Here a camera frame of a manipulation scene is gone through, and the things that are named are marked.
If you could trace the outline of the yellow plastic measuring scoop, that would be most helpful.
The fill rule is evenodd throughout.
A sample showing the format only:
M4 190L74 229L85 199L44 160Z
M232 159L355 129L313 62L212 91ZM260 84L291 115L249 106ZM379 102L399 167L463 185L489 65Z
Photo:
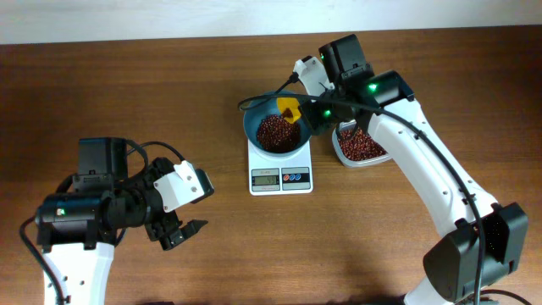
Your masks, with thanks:
M278 97L276 100L280 116L289 124L294 124L301 118L300 103L293 97Z

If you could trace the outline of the clear plastic food container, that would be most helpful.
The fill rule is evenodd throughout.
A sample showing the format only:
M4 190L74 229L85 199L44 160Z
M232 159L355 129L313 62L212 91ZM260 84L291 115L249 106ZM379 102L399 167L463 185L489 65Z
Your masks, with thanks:
M391 156L369 134L356 128L356 121L339 123L332 133L338 159L347 168L361 168L391 160Z

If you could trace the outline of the red adzuki beans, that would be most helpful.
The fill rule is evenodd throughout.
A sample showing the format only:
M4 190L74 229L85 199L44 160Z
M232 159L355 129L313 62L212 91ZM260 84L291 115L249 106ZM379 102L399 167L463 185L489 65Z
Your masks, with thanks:
M299 121L290 123L290 110L283 114L270 114L261 120L256 131L256 139L263 150L269 153L289 153L304 142ZM369 135L360 129L342 130L338 143L343 155L350 161L365 161L382 157L386 151Z

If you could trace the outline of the white digital kitchen scale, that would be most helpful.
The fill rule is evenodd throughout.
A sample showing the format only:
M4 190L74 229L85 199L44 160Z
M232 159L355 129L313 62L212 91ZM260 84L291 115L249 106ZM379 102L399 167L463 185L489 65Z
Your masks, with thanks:
M248 144L248 187L253 196L306 194L313 190L310 143L287 153Z

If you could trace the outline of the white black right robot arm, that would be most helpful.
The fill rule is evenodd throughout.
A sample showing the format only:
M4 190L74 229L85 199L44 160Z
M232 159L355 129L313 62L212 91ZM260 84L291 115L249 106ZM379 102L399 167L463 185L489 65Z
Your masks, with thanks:
M376 74L354 35L296 62L307 96L300 111L314 135L352 123L395 161L440 234L423 257L425 276L405 304L481 304L517 270L528 217L500 205L457 162L394 70Z

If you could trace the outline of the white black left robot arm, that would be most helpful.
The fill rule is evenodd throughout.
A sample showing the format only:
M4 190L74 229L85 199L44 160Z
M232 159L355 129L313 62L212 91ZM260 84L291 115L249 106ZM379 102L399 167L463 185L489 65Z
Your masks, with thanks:
M179 220L176 209L214 193L207 173L184 157L149 159L145 144L118 137L84 138L79 165L36 210L27 246L44 273L46 304L102 304L115 248L142 227L169 251L206 225Z

